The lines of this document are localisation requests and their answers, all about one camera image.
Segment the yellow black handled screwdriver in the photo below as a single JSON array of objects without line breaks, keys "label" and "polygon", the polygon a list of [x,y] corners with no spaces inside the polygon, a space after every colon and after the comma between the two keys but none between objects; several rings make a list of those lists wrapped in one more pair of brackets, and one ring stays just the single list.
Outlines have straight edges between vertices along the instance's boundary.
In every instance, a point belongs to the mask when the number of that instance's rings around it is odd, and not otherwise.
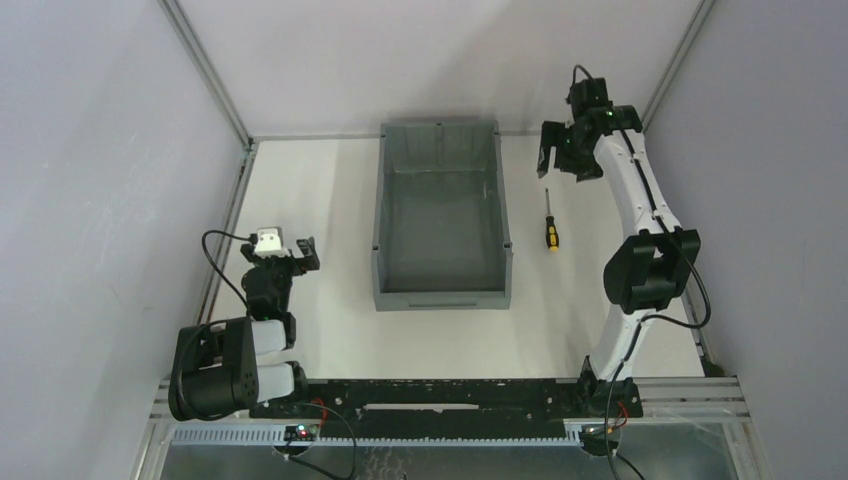
[{"label": "yellow black handled screwdriver", "polygon": [[551,210],[550,192],[548,188],[544,189],[546,202],[546,244],[549,251],[556,252],[559,250],[559,234],[555,224],[555,217]]}]

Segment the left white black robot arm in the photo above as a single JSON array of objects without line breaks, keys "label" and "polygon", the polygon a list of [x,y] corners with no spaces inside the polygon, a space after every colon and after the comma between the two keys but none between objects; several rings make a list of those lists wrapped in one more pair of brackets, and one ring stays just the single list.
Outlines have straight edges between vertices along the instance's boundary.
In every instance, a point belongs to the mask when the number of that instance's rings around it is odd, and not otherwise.
[{"label": "left white black robot arm", "polygon": [[168,390],[176,420],[215,421],[266,401],[302,399],[307,379],[298,362],[261,362],[294,347],[293,281],[320,268],[314,238],[296,244],[299,256],[272,230],[244,239],[240,251],[251,265],[240,280],[244,316],[180,330]]}]

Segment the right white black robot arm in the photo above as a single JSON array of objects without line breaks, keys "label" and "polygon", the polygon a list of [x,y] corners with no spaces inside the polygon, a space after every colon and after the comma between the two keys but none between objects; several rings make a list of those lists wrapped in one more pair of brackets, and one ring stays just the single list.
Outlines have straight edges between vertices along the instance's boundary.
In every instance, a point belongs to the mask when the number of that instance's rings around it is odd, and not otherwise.
[{"label": "right white black robot arm", "polygon": [[602,277],[609,314],[573,401],[583,414],[601,416],[636,399],[636,353],[651,324],[668,320],[666,309],[686,289],[701,240],[682,227],[661,193],[631,106],[588,108],[571,125],[543,122],[537,173],[550,168],[580,181],[606,179],[620,216],[623,241]]}]

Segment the grey plastic storage bin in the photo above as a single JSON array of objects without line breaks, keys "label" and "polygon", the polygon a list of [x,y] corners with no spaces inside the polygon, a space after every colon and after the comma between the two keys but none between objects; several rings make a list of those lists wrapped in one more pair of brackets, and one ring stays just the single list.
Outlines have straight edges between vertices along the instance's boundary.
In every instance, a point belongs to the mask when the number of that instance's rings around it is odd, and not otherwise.
[{"label": "grey plastic storage bin", "polygon": [[498,123],[382,124],[371,246],[376,309],[507,310],[512,263]]}]

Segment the left controller board with leds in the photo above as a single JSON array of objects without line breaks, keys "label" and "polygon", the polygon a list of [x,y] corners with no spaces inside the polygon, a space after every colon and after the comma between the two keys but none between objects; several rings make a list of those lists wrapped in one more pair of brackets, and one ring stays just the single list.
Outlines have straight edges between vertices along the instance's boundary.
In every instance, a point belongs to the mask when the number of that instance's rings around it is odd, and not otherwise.
[{"label": "left controller board with leds", "polygon": [[319,424],[287,425],[283,434],[283,442],[314,442],[320,434]]}]

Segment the right controller board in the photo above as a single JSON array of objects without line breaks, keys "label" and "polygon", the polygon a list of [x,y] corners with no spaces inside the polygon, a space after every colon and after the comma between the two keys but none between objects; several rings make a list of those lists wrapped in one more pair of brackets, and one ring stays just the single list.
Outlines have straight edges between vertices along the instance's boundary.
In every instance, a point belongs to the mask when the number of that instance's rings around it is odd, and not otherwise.
[{"label": "right controller board", "polygon": [[579,438],[582,443],[586,441],[602,443],[608,440],[611,443],[620,442],[622,439],[622,430],[609,426],[604,428],[602,425],[587,425],[580,431]]}]

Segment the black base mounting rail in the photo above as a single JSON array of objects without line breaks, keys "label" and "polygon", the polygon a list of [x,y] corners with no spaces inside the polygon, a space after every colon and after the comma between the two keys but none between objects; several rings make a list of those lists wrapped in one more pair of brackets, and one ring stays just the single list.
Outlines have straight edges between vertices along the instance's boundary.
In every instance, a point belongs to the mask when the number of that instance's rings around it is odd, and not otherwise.
[{"label": "black base mounting rail", "polygon": [[332,433],[552,434],[573,421],[608,425],[644,414],[632,380],[311,380],[302,399],[266,401],[255,419],[319,420]]}]

